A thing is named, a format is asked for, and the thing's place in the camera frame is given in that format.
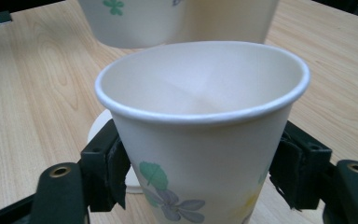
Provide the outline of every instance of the wood grain surface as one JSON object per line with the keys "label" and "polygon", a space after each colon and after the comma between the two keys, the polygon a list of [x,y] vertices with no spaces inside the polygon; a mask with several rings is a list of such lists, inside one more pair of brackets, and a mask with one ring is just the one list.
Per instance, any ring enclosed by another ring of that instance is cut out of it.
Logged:
{"label": "wood grain surface", "polygon": [[[115,49],[91,34],[76,0],[12,14],[0,25],[0,209],[35,192],[49,166],[79,160],[91,124],[104,110],[94,94],[99,72],[138,49]],[[358,161],[358,17],[310,0],[281,0],[266,44],[291,50],[312,81],[290,120],[334,151]],[[144,196],[126,211],[91,214],[91,223],[155,223]],[[323,223],[292,211],[267,180],[251,223]]]}

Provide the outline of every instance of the cup rim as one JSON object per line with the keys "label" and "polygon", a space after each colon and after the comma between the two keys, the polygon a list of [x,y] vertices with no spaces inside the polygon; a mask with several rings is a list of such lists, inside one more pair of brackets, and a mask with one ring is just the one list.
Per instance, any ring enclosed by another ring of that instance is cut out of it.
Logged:
{"label": "cup rim", "polygon": [[[120,63],[121,61],[130,58],[135,54],[145,54],[151,50],[159,48],[172,48],[177,45],[247,45],[247,46],[258,46],[259,48],[269,49],[279,51],[280,53],[286,55],[287,57],[294,60],[300,67],[302,71],[302,77],[300,81],[296,84],[286,94],[262,105],[252,106],[249,108],[244,108],[235,111],[220,112],[220,113],[211,113],[211,114],[164,114],[158,112],[151,112],[142,109],[133,108],[130,106],[123,105],[116,102],[115,100],[109,98],[107,94],[103,91],[103,78],[106,76],[107,71],[115,64]],[[95,93],[97,95],[100,103],[109,109],[112,114],[119,114],[120,116],[126,117],[128,119],[137,119],[146,122],[153,123],[164,123],[164,124],[175,124],[175,125],[214,125],[219,123],[232,123],[237,121],[244,121],[250,119],[256,119],[262,116],[267,115],[273,111],[284,108],[287,105],[294,103],[301,95],[304,94],[306,89],[310,84],[310,70],[307,64],[300,57],[294,53],[282,49],[279,47],[274,47],[266,44],[259,44],[253,42],[243,42],[243,41],[197,41],[197,42],[185,42],[185,43],[175,43],[162,45],[157,47],[152,47],[149,49],[143,49],[131,54],[128,54],[122,58],[119,58],[112,63],[108,64],[97,76],[95,80]]]}

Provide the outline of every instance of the white plate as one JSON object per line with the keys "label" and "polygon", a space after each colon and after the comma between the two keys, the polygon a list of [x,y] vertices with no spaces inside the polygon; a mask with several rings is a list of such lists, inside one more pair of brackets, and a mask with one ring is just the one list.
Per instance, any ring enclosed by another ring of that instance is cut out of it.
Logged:
{"label": "white plate", "polygon": [[[110,111],[105,109],[94,121],[94,123],[92,123],[91,129],[89,130],[89,136],[87,138],[87,142],[91,141],[91,139],[95,136],[95,134],[97,134],[97,132],[100,131],[101,128],[106,124],[106,122],[111,118],[112,115],[110,114]],[[132,167],[127,173],[126,185],[127,185],[127,189],[126,189],[127,193],[143,193],[141,186],[139,185],[138,178],[136,177]]]}

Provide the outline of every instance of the wooden table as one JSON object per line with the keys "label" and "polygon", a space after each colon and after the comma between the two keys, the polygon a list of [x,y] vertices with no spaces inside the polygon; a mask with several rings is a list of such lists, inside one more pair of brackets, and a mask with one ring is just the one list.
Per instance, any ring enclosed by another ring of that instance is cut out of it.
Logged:
{"label": "wooden table", "polygon": [[[35,192],[53,164],[77,162],[104,108],[94,80],[133,50],[102,45],[76,0],[12,14],[0,25],[0,209]],[[334,151],[332,162],[358,161],[358,17],[310,0],[281,0],[267,44],[310,66],[312,82],[290,120]],[[126,211],[91,214],[91,223],[155,223],[143,195]],[[322,223],[297,212],[266,181],[251,223]]]}

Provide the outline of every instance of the background cup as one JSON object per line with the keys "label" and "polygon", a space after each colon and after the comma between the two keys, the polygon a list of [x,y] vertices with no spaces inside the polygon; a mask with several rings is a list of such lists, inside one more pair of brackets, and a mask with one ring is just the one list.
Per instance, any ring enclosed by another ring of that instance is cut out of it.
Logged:
{"label": "background cup", "polygon": [[167,43],[237,40],[264,43],[278,0],[187,1],[182,30]]}
{"label": "background cup", "polygon": [[306,64],[271,46],[192,42],[123,57],[95,90],[160,223],[247,223]]}
{"label": "background cup", "polygon": [[164,43],[181,28],[183,0],[78,0],[94,36],[122,49]]}

